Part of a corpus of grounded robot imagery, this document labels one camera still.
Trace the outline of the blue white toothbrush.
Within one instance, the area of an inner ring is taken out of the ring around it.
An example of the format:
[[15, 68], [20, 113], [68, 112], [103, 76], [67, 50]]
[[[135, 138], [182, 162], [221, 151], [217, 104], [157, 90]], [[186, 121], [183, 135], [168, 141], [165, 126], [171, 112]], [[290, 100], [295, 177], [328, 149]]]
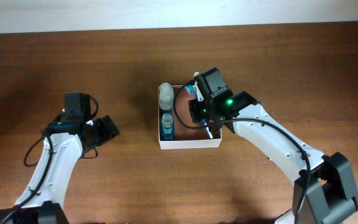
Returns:
[[[187, 86], [185, 87], [185, 89], [187, 90], [187, 92], [188, 92], [189, 95], [194, 95], [195, 100], [198, 100], [197, 91], [195, 90], [195, 88], [194, 88], [193, 85], [187, 85]], [[207, 133], [208, 137], [209, 137], [210, 139], [212, 139], [212, 138], [213, 138], [213, 134], [211, 133], [211, 131], [209, 130], [209, 128], [205, 128], [205, 130], [206, 130], [206, 133]]]

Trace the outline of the clear foam soap pump bottle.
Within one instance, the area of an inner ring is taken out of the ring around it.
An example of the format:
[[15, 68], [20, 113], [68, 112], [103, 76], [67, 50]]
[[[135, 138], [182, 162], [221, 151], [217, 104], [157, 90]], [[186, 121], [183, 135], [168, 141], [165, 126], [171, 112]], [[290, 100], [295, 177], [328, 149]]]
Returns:
[[174, 91], [169, 83], [162, 83], [159, 87], [159, 107], [161, 110], [169, 111], [173, 106]]

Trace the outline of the blue mouthwash bottle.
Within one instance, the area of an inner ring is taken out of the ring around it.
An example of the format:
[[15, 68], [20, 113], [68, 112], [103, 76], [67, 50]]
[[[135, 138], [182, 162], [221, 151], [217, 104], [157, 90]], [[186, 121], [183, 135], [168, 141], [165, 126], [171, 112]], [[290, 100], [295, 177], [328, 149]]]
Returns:
[[174, 140], [174, 120], [171, 113], [164, 113], [160, 120], [160, 135], [164, 141]]

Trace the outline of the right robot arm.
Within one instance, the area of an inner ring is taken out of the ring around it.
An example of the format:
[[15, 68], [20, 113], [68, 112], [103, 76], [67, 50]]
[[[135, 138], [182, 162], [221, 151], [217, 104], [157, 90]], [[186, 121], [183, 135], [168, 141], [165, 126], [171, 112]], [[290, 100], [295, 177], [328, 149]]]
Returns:
[[358, 189], [346, 156], [331, 156], [308, 145], [276, 122], [250, 94], [234, 94], [219, 70], [196, 72], [189, 102], [194, 123], [227, 127], [261, 150], [293, 186], [292, 206], [275, 223], [342, 223], [358, 212]]

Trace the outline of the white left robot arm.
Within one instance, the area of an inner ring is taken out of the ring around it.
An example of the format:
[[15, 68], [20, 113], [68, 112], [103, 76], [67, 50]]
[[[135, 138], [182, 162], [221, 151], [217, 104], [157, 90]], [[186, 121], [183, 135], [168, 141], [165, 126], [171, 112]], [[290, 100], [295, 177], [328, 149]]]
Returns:
[[75, 164], [118, 135], [110, 116], [52, 121], [42, 131], [43, 150], [32, 178], [13, 207], [0, 209], [0, 223], [68, 223], [63, 207]]

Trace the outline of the pink cardboard box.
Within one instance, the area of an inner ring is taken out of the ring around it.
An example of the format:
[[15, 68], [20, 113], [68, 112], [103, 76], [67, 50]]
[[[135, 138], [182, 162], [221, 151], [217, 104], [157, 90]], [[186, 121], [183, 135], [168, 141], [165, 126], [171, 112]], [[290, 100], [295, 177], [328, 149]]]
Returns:
[[[174, 91], [174, 96], [177, 90], [179, 90], [178, 85], [171, 85]], [[174, 120], [174, 140], [164, 141], [160, 135], [160, 120], [164, 113], [171, 113]], [[196, 148], [209, 148], [209, 147], [218, 147], [222, 141], [223, 134], [221, 131], [213, 131], [209, 129], [213, 134], [213, 138], [210, 139], [206, 133], [205, 128], [203, 129], [187, 129], [185, 128], [178, 120], [176, 115], [173, 112], [173, 107], [169, 111], [161, 110], [159, 107], [158, 100], [158, 142], [160, 148], [163, 150], [167, 149], [196, 149]]]

